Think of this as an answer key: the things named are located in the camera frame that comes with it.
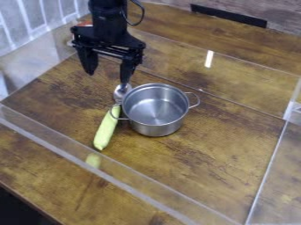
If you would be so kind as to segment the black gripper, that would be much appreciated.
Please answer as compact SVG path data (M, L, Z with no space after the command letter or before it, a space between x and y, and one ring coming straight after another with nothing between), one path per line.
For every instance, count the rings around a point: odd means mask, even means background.
M121 59L120 81L128 83L136 66L141 62L143 41L129 35L127 25L137 25L127 19L127 4L88 4L92 25L78 26L80 41L73 46L88 75L98 65L97 53L112 54Z

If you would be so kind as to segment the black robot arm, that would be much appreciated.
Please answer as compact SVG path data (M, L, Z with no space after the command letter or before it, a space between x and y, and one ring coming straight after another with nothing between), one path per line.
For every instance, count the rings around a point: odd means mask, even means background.
M89 0L90 26L73 26L72 47L76 49L82 69L92 75L98 65L98 54L121 60L120 82L127 85L133 70L141 64L145 43L127 31L127 25L137 25L127 19L127 0Z

